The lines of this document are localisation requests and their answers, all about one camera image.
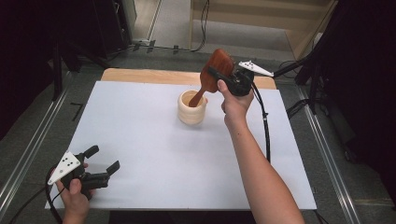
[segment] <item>white sheet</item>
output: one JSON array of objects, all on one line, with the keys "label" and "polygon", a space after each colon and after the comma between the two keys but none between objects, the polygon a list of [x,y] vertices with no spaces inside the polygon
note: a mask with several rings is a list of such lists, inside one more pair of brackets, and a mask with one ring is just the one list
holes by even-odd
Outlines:
[{"label": "white sheet", "polygon": [[[114,161],[120,169],[92,208],[128,210],[247,210],[231,138],[220,109],[222,95],[207,92],[204,121],[187,126],[177,118],[177,97],[199,86],[96,82],[68,150],[93,145],[87,172],[102,173]],[[300,209],[316,209],[304,166],[279,91],[260,90],[268,115],[272,164]],[[265,154],[259,103],[247,114],[250,130]],[[52,198],[57,194],[53,188]],[[63,207],[58,198],[56,207]]]}]

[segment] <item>brown wooden paddle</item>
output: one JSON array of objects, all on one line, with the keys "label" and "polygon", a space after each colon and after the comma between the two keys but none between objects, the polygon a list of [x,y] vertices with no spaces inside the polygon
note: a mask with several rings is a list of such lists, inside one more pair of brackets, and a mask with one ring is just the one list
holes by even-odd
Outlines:
[{"label": "brown wooden paddle", "polygon": [[200,74],[201,89],[192,97],[189,107],[196,107],[205,91],[214,93],[219,90],[218,81],[207,72],[209,66],[212,66],[224,76],[229,77],[233,72],[233,59],[223,49],[216,49],[212,53],[212,56],[210,56],[209,61],[207,61]]}]

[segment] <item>white triangular marker plate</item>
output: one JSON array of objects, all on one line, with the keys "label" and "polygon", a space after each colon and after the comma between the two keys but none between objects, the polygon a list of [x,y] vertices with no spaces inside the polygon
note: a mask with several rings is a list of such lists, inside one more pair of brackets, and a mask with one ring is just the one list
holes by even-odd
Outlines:
[{"label": "white triangular marker plate", "polygon": [[56,181],[60,180],[65,175],[68,175],[74,169],[76,169],[80,165],[79,160],[73,155],[73,153],[66,151],[64,156],[59,161],[58,166],[55,171],[52,173],[52,176],[49,179],[48,184],[53,185]]},{"label": "white triangular marker plate", "polygon": [[267,70],[259,67],[258,65],[254,64],[252,61],[244,62],[244,63],[240,62],[239,66],[244,67],[247,70],[250,70],[252,72],[259,73],[259,74],[262,74],[262,75],[265,75],[265,76],[268,76],[268,77],[273,77],[274,76],[274,74],[272,74],[272,73],[268,72]]}]

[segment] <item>hand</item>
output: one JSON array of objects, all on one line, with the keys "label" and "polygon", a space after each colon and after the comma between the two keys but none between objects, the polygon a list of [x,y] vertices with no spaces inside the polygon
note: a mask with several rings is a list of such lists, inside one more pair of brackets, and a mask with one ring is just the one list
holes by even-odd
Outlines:
[{"label": "hand", "polygon": [[253,92],[250,91],[246,96],[234,96],[221,79],[218,81],[218,87],[224,96],[224,102],[221,104],[221,108],[225,113],[224,122],[227,127],[232,128],[232,126],[240,122],[246,124],[246,115],[253,100]]},{"label": "hand", "polygon": [[[64,184],[61,180],[56,182],[56,187],[59,192],[64,189]],[[87,197],[81,194],[81,187],[81,181],[79,179],[73,179],[70,182],[69,189],[64,189],[61,193],[65,209],[64,223],[84,223],[84,220],[88,215],[90,203]]]}]

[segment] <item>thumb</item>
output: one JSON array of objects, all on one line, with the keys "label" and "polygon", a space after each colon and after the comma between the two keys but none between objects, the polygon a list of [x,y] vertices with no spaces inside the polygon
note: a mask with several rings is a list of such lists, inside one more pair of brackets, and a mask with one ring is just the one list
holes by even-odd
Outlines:
[{"label": "thumb", "polygon": [[230,91],[228,90],[227,85],[225,82],[221,79],[218,81],[218,87],[219,87],[219,92],[221,92],[224,96],[224,98],[227,98],[231,95]]},{"label": "thumb", "polygon": [[70,194],[77,194],[81,191],[81,182],[79,179],[72,179],[70,182],[70,188],[69,188]]}]

